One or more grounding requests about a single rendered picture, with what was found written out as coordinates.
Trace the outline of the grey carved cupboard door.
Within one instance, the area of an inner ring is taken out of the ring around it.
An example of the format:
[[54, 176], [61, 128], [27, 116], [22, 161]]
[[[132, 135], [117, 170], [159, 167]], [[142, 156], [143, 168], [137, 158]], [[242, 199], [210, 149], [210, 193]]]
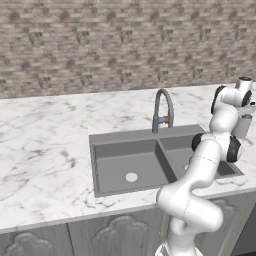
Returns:
[[155, 256], [168, 217], [159, 208], [68, 225], [75, 256]]
[[254, 192], [212, 199], [223, 212], [223, 224], [214, 233], [200, 233], [195, 245], [203, 256], [231, 256], [256, 203]]
[[73, 256], [66, 225], [0, 235], [0, 256]]

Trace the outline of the grey arched tap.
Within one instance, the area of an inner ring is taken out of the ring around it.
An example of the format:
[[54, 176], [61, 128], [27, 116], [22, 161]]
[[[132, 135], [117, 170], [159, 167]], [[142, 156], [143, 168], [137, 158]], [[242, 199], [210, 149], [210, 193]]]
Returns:
[[[159, 106], [160, 106], [160, 97], [164, 95], [166, 102], [167, 102], [167, 107], [168, 107], [168, 115], [160, 117], [159, 116]], [[174, 108], [173, 108], [173, 103], [171, 100], [171, 97], [166, 89], [159, 89], [158, 92], [156, 93], [155, 97], [155, 106], [154, 106], [154, 114], [153, 114], [153, 119], [152, 119], [152, 132], [157, 133], [158, 132], [158, 127], [160, 124], [167, 124], [169, 128], [173, 127], [174, 123]]]

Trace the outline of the grey double basin sink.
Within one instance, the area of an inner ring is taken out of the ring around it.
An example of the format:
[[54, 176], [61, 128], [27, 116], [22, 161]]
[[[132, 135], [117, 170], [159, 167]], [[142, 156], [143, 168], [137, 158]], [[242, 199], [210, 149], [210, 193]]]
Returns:
[[160, 188], [184, 176], [199, 125], [89, 137], [94, 193], [105, 197]]

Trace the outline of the dark appliance front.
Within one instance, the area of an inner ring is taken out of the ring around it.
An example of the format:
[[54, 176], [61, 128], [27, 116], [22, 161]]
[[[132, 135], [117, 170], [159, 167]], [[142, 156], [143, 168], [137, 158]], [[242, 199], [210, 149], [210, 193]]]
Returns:
[[256, 213], [252, 213], [241, 232], [231, 256], [256, 252]]

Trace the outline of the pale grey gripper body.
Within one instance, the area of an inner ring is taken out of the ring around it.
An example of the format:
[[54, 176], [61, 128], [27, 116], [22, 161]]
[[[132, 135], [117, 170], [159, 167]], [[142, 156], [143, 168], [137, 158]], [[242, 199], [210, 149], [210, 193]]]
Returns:
[[250, 102], [244, 107], [239, 107], [237, 109], [238, 116], [250, 115], [256, 111], [256, 102]]

